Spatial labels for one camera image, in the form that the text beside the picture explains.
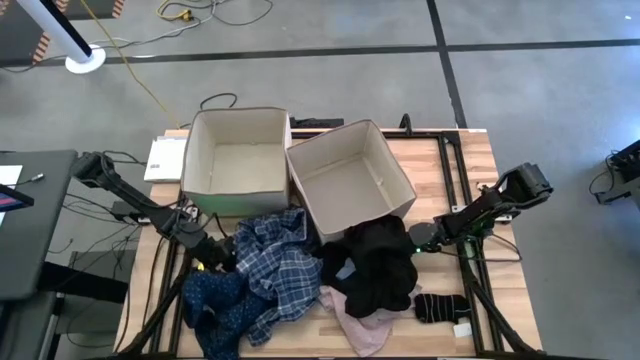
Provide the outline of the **white pole round base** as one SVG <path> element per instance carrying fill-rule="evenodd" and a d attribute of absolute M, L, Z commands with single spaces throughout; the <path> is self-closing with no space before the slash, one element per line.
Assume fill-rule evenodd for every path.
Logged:
<path fill-rule="evenodd" d="M 106 61 L 106 51 L 90 45 L 70 23 L 53 0 L 16 0 L 22 9 L 57 42 L 64 51 L 65 68 L 73 74 L 87 74 Z"/>

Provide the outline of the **pink garment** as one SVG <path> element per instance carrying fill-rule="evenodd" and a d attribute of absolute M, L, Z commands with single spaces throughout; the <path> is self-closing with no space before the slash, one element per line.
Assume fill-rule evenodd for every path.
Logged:
<path fill-rule="evenodd" d="M 364 318 L 355 318 L 346 313 L 346 296 L 330 286 L 321 286 L 319 301 L 323 308 L 333 312 L 352 349 L 359 357 L 368 357 L 378 352 L 391 334 L 394 321 L 402 311 L 377 309 Z"/>

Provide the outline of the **black mat orange-striped edge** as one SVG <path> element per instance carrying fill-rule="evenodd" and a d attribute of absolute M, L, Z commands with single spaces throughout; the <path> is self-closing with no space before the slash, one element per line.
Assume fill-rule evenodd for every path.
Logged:
<path fill-rule="evenodd" d="M 85 0 L 99 19 L 119 18 L 126 0 Z M 0 0 L 0 66 L 33 65 L 45 58 L 51 37 L 17 0 Z"/>

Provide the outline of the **white cardboard box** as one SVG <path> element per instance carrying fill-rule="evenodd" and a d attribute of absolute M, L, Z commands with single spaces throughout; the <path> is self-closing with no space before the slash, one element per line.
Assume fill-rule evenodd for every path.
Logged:
<path fill-rule="evenodd" d="M 178 183 L 184 164 L 186 137 L 158 136 L 151 145 L 144 181 Z"/>

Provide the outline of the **beige fabric storage bin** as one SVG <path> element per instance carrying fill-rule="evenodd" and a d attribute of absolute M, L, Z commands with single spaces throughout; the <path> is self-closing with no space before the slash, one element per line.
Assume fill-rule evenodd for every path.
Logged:
<path fill-rule="evenodd" d="M 404 217 L 417 195 L 380 128 L 344 125 L 286 150 L 292 178 L 320 240 L 336 241 L 361 223 Z"/>
<path fill-rule="evenodd" d="M 199 111 L 189 130 L 181 190 L 202 212 L 248 217 L 289 204 L 289 114 L 276 107 Z"/>

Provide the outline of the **navy dotted garment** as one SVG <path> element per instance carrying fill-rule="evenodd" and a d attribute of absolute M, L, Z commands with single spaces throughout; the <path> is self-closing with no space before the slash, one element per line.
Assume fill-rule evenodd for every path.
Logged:
<path fill-rule="evenodd" d="M 207 360 L 239 360 L 241 337 L 274 300 L 253 293 L 238 273 L 195 271 L 183 286 L 186 325 Z"/>

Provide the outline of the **black desk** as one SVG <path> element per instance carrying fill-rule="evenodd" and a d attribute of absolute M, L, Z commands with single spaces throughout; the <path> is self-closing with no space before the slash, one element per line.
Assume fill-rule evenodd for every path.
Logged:
<path fill-rule="evenodd" d="M 77 156 L 75 150 L 0 153 L 0 165 L 23 166 L 16 190 L 34 199 L 33 206 L 6 213 L 0 223 L 0 302 L 37 291 Z M 45 177 L 31 182 L 39 173 Z"/>

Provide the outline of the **black striped sock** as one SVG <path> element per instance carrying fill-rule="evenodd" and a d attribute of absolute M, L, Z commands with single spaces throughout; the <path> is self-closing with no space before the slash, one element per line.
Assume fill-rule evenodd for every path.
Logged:
<path fill-rule="evenodd" d="M 471 315 L 469 301 L 461 295 L 421 293 L 413 298 L 414 313 L 421 323 L 451 322 L 458 324 Z"/>

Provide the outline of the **black aluminium rig frame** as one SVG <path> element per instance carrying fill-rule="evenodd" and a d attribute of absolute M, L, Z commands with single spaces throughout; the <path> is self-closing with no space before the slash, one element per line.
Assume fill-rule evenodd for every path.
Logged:
<path fill-rule="evenodd" d="M 415 130 L 385 132 L 389 147 L 409 177 L 417 199 L 405 217 L 407 225 L 425 222 L 454 205 L 478 197 L 479 188 L 497 181 L 498 173 L 488 135 L 483 130 Z M 541 346 L 521 264 L 513 262 L 510 226 L 497 225 L 484 243 L 489 263 L 473 268 L 491 288 L 497 308 L 531 347 Z M 130 278 L 130 302 L 122 312 L 116 347 L 125 349 L 157 307 L 163 277 L 175 277 L 183 251 L 150 226 L 142 229 Z M 458 337 L 451 324 L 419 323 L 412 312 L 398 318 L 385 346 L 384 358 L 472 357 L 476 350 L 495 349 L 495 325 L 483 308 L 477 310 L 472 334 Z M 275 327 L 272 339 L 261 347 L 243 341 L 246 358 L 351 358 L 354 356 L 336 316 L 315 305 L 296 322 Z"/>

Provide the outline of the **black garment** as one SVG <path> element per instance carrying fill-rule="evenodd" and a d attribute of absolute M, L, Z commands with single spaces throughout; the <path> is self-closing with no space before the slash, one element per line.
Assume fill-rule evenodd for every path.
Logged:
<path fill-rule="evenodd" d="M 404 311 L 418 280 L 414 251 L 401 218 L 386 215 L 360 223 L 318 250 L 321 280 L 346 296 L 345 312 L 354 318 L 379 309 Z"/>

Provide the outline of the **blue plaid flannel shirt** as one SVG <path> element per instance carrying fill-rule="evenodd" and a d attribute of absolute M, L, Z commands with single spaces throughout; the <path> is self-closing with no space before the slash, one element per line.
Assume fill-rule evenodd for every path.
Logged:
<path fill-rule="evenodd" d="M 249 327 L 254 346 L 267 343 L 274 327 L 295 322 L 310 310 L 320 293 L 322 260 L 313 255 L 318 241 L 309 232 L 302 207 L 243 219 L 234 233 L 236 269 L 267 309 Z"/>

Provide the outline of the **tablet screen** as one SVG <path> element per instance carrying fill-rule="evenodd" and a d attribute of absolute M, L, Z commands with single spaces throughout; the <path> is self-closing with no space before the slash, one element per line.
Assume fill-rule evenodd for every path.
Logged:
<path fill-rule="evenodd" d="M 34 199 L 9 186 L 0 184 L 0 213 L 10 212 L 34 205 Z"/>

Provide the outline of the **white paper sheet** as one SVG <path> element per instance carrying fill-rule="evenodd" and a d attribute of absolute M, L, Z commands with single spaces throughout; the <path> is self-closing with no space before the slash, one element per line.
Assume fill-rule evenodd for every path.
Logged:
<path fill-rule="evenodd" d="M 14 186 L 19 182 L 22 165 L 0 165 L 0 185 Z"/>

